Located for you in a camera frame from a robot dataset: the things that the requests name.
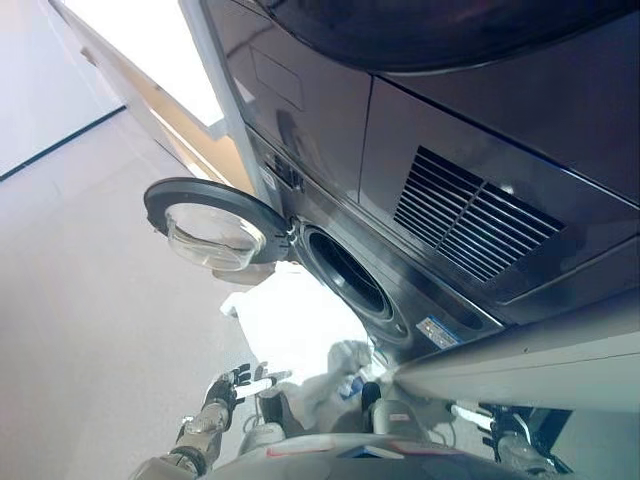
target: appliance label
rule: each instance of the appliance label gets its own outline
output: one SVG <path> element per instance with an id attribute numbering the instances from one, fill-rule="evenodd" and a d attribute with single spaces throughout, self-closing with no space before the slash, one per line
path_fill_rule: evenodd
<path id="1" fill-rule="evenodd" d="M 460 343 L 460 339 L 449 332 L 433 315 L 429 315 L 418 323 L 416 328 L 435 343 L 440 350 L 455 347 Z"/>

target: washer door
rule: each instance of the washer door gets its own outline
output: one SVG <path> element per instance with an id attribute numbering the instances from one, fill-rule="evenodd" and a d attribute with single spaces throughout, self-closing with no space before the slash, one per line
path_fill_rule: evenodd
<path id="1" fill-rule="evenodd" d="M 319 53 L 373 72 L 483 65 L 558 41 L 637 8 L 637 0 L 257 0 Z"/>
<path id="2" fill-rule="evenodd" d="M 144 194 L 147 219 L 187 260 L 215 271 L 282 260 L 287 222 L 235 188 L 197 178 L 167 178 Z"/>

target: sticker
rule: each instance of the sticker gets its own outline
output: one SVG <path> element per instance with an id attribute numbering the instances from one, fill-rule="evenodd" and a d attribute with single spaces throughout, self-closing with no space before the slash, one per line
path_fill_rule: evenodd
<path id="1" fill-rule="evenodd" d="M 389 421 L 391 422 L 408 422 L 409 420 L 411 419 L 406 413 L 392 413 L 389 415 Z"/>
<path id="2" fill-rule="evenodd" d="M 444 328 L 440 321 L 433 315 L 429 315 L 417 324 L 416 328 L 435 343 L 440 350 L 455 347 L 460 343 L 460 339 Z"/>
<path id="3" fill-rule="evenodd" d="M 262 179 L 269 186 L 271 190 L 276 190 L 276 181 L 273 179 L 273 177 L 267 170 L 260 167 L 260 175 L 262 175 Z"/>

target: door glass window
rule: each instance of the door glass window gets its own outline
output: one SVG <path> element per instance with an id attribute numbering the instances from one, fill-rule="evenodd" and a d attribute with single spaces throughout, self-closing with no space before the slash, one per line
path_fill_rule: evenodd
<path id="1" fill-rule="evenodd" d="M 255 226 L 219 208 L 177 203 L 165 215 L 171 248 L 207 268 L 242 270 L 265 244 L 264 235 Z"/>

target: white floor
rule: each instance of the white floor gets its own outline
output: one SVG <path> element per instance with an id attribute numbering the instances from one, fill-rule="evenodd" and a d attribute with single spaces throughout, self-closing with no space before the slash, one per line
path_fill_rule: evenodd
<path id="1" fill-rule="evenodd" d="M 144 190 L 177 175 L 124 112 L 0 183 L 0 478 L 127 478 L 212 376 L 254 360 L 218 312 L 240 287 L 146 221 Z"/>

